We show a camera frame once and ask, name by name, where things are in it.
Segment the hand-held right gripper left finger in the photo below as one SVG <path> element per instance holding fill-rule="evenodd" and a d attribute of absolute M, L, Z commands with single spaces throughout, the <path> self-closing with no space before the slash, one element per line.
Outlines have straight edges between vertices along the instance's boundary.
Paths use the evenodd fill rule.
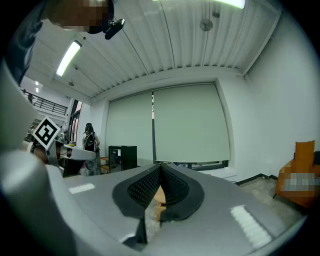
<path fill-rule="evenodd" d="M 49 250 L 54 256 L 162 256 L 160 237 L 148 241 L 145 227 L 154 195 L 144 185 L 156 179 L 158 168 L 64 178 L 47 165 Z"/>

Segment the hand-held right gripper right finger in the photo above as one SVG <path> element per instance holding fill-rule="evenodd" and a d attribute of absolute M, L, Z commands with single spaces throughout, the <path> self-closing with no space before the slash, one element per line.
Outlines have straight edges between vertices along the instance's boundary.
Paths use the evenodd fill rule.
<path fill-rule="evenodd" d="M 147 244 L 149 256 L 292 256 L 284 251 L 303 226 L 291 226 L 265 204 L 225 179 L 182 166 L 171 167 L 204 190 L 201 206 L 188 218 L 164 222 Z"/>

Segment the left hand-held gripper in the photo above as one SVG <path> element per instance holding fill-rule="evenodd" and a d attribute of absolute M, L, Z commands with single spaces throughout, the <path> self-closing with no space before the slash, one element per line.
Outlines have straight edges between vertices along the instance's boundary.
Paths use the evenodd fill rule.
<path fill-rule="evenodd" d="M 93 151 L 84 150 L 76 146 L 64 144 L 61 135 L 61 128 L 58 127 L 48 116 L 45 116 L 37 128 L 32 132 L 32 143 L 40 144 L 45 148 L 48 157 L 48 164 L 55 166 L 63 175 L 61 158 L 68 158 L 76 161 L 91 161 L 96 159 Z"/>

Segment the person's left forearm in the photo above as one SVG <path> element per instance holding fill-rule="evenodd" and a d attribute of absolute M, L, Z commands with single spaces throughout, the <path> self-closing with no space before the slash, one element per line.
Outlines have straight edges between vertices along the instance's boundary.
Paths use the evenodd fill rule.
<path fill-rule="evenodd" d="M 48 164 L 48 157 L 46 155 L 45 148 L 37 143 L 34 144 L 33 142 L 22 142 L 22 149 L 28 153 L 34 154 L 36 157 L 38 157 L 45 165 Z"/>

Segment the oval wooden table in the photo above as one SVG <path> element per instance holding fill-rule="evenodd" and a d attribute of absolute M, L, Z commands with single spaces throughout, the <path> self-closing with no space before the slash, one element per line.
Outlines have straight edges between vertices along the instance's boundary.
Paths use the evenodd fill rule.
<path fill-rule="evenodd" d="M 157 192 L 155 193 L 154 200 L 155 200 L 155 207 L 154 207 L 155 221 L 159 223 L 161 218 L 161 213 L 164 210 L 166 210 L 166 197 L 161 186 L 158 188 Z"/>

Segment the black monitor screen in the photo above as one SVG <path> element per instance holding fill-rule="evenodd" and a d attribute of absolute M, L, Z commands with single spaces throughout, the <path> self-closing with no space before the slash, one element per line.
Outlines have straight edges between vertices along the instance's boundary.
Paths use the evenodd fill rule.
<path fill-rule="evenodd" d="M 108 166 L 110 173 L 136 168 L 138 166 L 137 146 L 109 146 Z"/>

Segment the narrow grey roller blind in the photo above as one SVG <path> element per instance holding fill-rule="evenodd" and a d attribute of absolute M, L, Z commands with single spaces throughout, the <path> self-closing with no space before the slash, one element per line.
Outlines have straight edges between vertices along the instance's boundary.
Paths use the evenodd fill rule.
<path fill-rule="evenodd" d="M 109 146 L 137 146 L 138 167 L 153 164 L 152 93 L 111 102 L 105 139 L 106 149 Z"/>

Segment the black metal railing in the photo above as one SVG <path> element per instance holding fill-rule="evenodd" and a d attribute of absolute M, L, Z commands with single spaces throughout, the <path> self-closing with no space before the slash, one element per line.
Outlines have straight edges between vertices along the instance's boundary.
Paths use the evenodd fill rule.
<path fill-rule="evenodd" d="M 49 111 L 49 113 L 54 113 L 63 116 L 67 114 L 68 108 L 66 106 L 39 97 L 35 94 L 26 91 L 25 89 L 22 90 L 22 93 L 24 94 L 24 97 L 36 108 Z"/>

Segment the long ceiling tube light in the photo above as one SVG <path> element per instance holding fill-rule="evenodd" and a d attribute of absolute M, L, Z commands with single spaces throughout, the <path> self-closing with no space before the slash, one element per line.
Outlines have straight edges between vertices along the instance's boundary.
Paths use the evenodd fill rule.
<path fill-rule="evenodd" d="M 78 41 L 75 40 L 71 43 L 67 51 L 65 52 L 63 58 L 61 59 L 58 68 L 56 70 L 56 74 L 60 77 L 63 76 L 65 70 L 67 69 L 68 65 L 74 58 L 74 56 L 78 53 L 78 51 L 81 49 L 82 44 Z"/>
<path fill-rule="evenodd" d="M 246 0 L 214 0 L 215 2 L 227 4 L 238 9 L 244 9 Z"/>

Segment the wide grey roller blind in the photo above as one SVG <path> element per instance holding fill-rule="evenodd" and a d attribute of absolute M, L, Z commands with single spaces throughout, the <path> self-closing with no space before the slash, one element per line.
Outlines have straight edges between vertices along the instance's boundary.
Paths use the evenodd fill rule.
<path fill-rule="evenodd" d="M 206 163 L 230 159 L 227 124 L 214 84 L 155 91 L 154 129 L 158 161 Z"/>

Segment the person's black shirt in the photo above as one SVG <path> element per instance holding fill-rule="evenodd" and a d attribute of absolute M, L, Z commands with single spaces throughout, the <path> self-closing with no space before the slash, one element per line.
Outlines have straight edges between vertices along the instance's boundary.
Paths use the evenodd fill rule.
<path fill-rule="evenodd" d="M 38 32 L 43 26 L 42 15 L 48 0 L 41 0 L 24 18 L 10 39 L 4 53 L 7 67 L 18 85 L 21 84 L 32 59 Z"/>

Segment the round ceiling fixture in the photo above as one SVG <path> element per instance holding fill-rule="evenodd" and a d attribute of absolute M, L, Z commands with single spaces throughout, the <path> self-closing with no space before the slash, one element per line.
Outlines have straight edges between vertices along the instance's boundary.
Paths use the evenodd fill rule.
<path fill-rule="evenodd" d="M 200 21 L 199 27 L 202 31 L 209 32 L 213 28 L 213 22 L 208 18 L 204 18 Z"/>

